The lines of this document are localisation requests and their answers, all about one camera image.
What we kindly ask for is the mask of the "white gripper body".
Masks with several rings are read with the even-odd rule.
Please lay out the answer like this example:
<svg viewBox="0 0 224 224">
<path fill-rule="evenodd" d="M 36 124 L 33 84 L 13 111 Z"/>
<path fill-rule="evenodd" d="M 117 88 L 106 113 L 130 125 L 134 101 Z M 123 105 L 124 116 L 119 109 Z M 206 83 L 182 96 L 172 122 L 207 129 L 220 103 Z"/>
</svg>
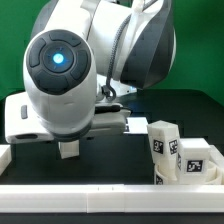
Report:
<svg viewBox="0 0 224 224">
<path fill-rule="evenodd" d="M 54 136 L 45 129 L 33 110 L 26 92 L 10 95 L 5 100 L 5 139 L 9 144 L 42 141 L 71 142 L 82 137 L 120 135 L 125 132 L 131 110 L 121 104 L 102 104 L 96 107 L 90 129 L 80 133 Z"/>
</svg>

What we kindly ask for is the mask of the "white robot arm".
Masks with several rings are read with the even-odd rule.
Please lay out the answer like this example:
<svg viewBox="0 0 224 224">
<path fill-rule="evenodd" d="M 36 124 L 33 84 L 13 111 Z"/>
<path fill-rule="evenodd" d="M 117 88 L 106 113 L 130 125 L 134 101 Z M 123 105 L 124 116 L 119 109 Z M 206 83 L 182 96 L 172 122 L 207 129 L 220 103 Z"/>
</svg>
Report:
<svg viewBox="0 0 224 224">
<path fill-rule="evenodd" d="M 172 0 L 120 1 L 49 0 L 41 9 L 23 58 L 25 90 L 5 101 L 8 143 L 124 131 L 127 115 L 113 101 L 167 76 L 176 36 Z"/>
</svg>

